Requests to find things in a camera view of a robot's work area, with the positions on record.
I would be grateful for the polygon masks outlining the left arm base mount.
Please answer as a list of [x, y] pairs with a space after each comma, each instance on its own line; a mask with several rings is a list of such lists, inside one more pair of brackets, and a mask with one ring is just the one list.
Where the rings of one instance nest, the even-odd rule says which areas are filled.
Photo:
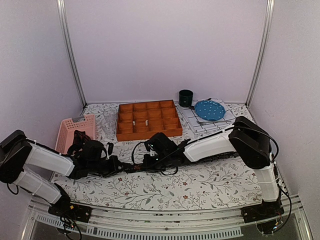
[[91, 217], [92, 208], [85, 205], [70, 203], [68, 207], [50, 206], [48, 213], [58, 217], [66, 217], [73, 221], [88, 223]]

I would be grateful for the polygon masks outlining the dark floral tie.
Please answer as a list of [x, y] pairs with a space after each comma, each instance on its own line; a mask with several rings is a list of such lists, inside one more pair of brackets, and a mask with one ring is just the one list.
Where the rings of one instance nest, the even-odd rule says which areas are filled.
[[197, 161], [190, 161], [187, 159], [186, 156], [182, 155], [171, 155], [166, 159], [161, 160], [161, 157], [158, 154], [151, 156], [149, 153], [145, 153], [143, 155], [143, 159], [141, 163], [122, 163], [122, 170], [126, 173], [137, 173], [137, 172], [161, 172], [171, 169], [178, 169], [179, 167], [183, 166], [191, 166], [200, 163], [212, 162], [220, 159], [229, 159], [229, 158], [236, 158], [240, 155], [235, 151], [229, 151], [225, 153], [219, 153], [212, 156], [207, 156], [201, 158]]

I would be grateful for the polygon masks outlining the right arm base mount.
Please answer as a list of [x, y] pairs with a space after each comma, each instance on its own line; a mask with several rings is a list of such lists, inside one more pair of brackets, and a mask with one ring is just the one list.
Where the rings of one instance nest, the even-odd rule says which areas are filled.
[[241, 209], [241, 216], [245, 223], [261, 221], [273, 217], [279, 217], [284, 214], [284, 208], [277, 201], [265, 202], [260, 204], [246, 206]]

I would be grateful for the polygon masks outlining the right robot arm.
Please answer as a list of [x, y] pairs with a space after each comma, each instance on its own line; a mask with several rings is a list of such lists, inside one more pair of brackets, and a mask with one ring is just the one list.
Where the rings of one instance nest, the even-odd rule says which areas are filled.
[[244, 164], [253, 170], [262, 192], [262, 204], [258, 213], [269, 218], [281, 204], [281, 191], [276, 179], [272, 154], [273, 138], [244, 116], [235, 118], [229, 127], [195, 140], [186, 139], [174, 143], [163, 132], [153, 135], [144, 144], [148, 153], [143, 156], [142, 166], [147, 170], [163, 170], [196, 164], [214, 157], [239, 155]]

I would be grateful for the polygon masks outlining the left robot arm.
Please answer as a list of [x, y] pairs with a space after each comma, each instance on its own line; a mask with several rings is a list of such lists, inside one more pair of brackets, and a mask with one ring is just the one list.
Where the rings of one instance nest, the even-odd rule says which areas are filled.
[[69, 195], [60, 185], [49, 182], [29, 167], [50, 170], [73, 180], [88, 175], [108, 177], [122, 169], [112, 151], [113, 144], [103, 145], [84, 131], [75, 130], [72, 145], [66, 153], [60, 153], [16, 130], [0, 144], [0, 181], [41, 197], [63, 217], [70, 217], [75, 210]]

